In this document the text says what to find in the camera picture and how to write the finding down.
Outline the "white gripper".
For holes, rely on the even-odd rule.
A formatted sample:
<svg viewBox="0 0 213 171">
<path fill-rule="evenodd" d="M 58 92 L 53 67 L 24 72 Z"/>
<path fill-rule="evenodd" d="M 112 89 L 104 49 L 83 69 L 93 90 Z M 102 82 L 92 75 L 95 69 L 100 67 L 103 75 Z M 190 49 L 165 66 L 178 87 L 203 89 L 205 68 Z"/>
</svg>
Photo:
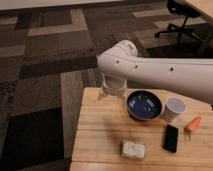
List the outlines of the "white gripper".
<svg viewBox="0 0 213 171">
<path fill-rule="evenodd" d="M 127 89 L 127 81 L 125 79 L 115 78 L 107 75 L 102 75 L 102 88 L 99 91 L 98 100 L 111 96 L 123 96 Z"/>
</svg>

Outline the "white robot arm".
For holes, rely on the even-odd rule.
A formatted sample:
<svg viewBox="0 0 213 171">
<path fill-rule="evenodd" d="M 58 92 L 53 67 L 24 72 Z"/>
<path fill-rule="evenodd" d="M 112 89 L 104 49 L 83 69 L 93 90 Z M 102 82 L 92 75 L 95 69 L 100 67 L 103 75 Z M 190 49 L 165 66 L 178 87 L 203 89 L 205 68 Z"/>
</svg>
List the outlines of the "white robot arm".
<svg viewBox="0 0 213 171">
<path fill-rule="evenodd" d="M 213 105 L 213 59 L 144 58 L 122 40 L 97 57 L 97 66 L 114 78 L 145 82 Z"/>
</svg>

